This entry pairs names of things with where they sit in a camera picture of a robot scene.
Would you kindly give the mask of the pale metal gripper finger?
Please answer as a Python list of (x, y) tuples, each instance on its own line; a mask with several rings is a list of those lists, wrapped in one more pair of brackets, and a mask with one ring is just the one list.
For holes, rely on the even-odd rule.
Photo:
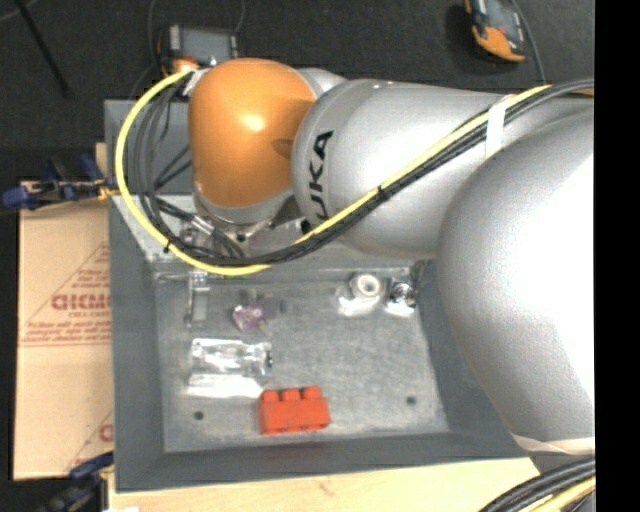
[(188, 276), (188, 297), (185, 324), (193, 326), (207, 319), (209, 282), (204, 271), (190, 271)]

